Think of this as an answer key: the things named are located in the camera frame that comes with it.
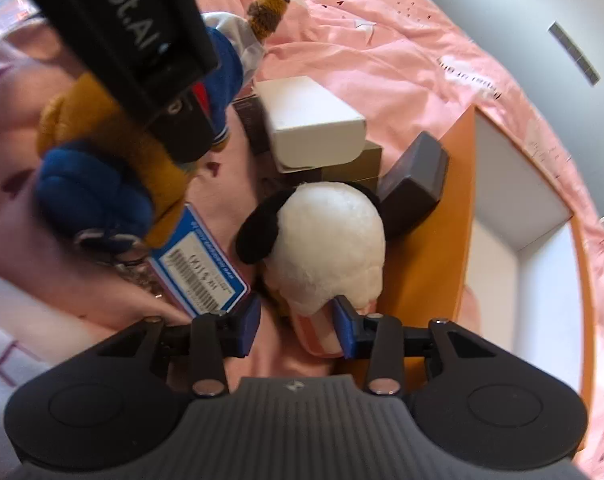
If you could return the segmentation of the white dog plush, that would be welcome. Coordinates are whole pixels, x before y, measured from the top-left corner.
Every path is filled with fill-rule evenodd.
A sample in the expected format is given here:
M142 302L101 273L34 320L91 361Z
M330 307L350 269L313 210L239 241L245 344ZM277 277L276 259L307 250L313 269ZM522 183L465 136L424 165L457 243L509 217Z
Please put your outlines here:
M349 300L359 314L376 310L382 292L386 233L380 199L356 182L320 181L283 188L248 215L235 240L246 266L285 308L301 346L334 359L343 351L329 303Z

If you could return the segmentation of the bear plush blue outfit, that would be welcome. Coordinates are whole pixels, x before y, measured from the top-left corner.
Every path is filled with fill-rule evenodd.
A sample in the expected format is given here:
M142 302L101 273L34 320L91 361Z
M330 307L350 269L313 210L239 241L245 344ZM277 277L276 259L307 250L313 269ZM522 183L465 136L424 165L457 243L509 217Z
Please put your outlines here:
M197 162L228 139L227 110L252 81L290 0L252 0L244 15L203 14L220 61L177 102L140 122L91 73L40 114L38 211L55 236L112 257L135 240L162 247L182 218Z

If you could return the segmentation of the white rectangular box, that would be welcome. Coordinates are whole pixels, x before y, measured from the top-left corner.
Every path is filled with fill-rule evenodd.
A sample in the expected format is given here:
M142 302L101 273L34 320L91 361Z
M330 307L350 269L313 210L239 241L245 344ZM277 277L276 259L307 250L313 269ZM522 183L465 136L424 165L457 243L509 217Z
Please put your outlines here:
M287 171L352 162L364 150L366 119L308 76L255 84L276 162Z

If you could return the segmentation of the blue barcode tag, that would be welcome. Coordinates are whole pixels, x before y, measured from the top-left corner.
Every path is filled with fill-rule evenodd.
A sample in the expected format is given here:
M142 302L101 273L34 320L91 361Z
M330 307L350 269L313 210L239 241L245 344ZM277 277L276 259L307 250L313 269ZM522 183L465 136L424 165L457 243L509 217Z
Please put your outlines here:
M191 205L185 206L168 242L150 252L149 263L170 297L192 318L228 313L249 292Z

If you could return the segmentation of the dark grey small box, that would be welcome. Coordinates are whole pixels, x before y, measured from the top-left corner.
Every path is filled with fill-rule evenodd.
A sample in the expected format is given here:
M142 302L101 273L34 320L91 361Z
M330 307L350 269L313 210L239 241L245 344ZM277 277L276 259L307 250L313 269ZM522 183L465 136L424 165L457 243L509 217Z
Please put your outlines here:
M388 240L412 232L436 209L449 159L441 143L423 131L380 179L377 195Z

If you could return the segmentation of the orange cardboard storage box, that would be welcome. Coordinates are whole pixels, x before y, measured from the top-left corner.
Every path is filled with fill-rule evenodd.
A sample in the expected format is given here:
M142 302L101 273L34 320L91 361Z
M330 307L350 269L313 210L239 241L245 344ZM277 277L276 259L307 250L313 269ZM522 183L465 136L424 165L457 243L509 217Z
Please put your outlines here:
M593 395L594 299L580 222L541 167L477 107L440 138L439 205L389 240L378 310L448 318Z

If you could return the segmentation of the pink patterned duvet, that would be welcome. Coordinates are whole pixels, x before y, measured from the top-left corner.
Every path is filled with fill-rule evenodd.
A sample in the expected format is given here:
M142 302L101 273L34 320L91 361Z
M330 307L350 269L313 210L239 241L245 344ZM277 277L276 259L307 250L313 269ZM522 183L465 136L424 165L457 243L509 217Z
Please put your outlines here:
M251 0L198 0L242 13ZM41 20L0 38L0 479L18 459L3 428L22 382L139 318L180 312L65 248L38 220L36 126L81 66ZM416 134L443 134L477 105L554 182L580 222L594 299L590 426L576 460L604 478L604 226L570 154L507 70L430 0L292 0L263 79L310 76L362 113L392 166Z

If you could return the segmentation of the grey wall switch panel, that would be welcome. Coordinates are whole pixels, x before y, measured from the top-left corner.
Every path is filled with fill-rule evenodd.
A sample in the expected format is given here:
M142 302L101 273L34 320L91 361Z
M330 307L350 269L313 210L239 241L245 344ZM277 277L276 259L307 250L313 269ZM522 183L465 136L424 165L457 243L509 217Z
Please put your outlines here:
M564 28L558 22L553 22L549 26L548 32L555 38L560 47L566 51L567 55L570 56L588 83L591 86L598 84L600 81L598 71Z

